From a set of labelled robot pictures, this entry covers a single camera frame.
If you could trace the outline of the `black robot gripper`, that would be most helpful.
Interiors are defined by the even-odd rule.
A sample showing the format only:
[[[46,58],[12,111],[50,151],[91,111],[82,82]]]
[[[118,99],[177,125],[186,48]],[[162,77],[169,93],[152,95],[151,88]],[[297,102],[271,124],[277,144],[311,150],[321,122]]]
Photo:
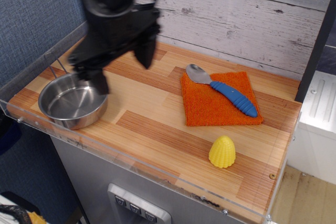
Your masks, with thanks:
[[[69,56],[81,80],[100,95],[109,94],[102,69],[128,51],[148,69],[160,31],[156,0],[81,0],[88,25],[87,35]]]

